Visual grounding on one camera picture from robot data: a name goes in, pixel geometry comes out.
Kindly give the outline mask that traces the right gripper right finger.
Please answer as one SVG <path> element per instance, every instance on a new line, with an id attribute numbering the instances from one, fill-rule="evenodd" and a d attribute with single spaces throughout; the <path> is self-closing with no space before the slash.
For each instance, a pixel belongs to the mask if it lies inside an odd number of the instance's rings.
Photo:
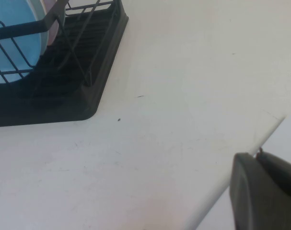
<path id="1" fill-rule="evenodd" d="M 267 152 L 259 152 L 257 161 L 262 165 L 272 180 L 287 195 L 291 196 L 291 164 Z"/>

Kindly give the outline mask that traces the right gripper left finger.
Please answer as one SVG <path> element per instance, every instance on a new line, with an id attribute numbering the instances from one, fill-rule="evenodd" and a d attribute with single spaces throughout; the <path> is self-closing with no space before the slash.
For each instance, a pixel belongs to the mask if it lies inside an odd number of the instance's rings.
<path id="1" fill-rule="evenodd" d="M 230 200 L 237 230 L 291 230 L 291 196 L 275 184 L 257 155 L 234 156 Z"/>

